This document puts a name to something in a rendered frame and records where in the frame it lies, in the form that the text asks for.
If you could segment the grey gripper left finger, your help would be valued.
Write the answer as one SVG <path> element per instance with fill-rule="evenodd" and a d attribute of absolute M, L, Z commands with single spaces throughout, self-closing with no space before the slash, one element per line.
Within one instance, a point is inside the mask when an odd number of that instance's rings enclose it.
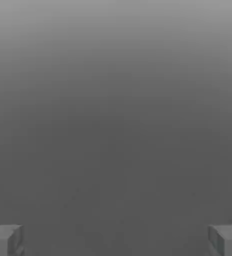
<path fill-rule="evenodd" d="M 0 224 L 0 256 L 25 256 L 24 226 Z"/>

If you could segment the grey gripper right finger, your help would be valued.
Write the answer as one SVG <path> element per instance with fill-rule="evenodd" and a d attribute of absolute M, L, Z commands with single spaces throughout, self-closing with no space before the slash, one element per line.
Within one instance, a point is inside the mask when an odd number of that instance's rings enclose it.
<path fill-rule="evenodd" d="M 232 256 L 232 224 L 209 225 L 208 256 Z"/>

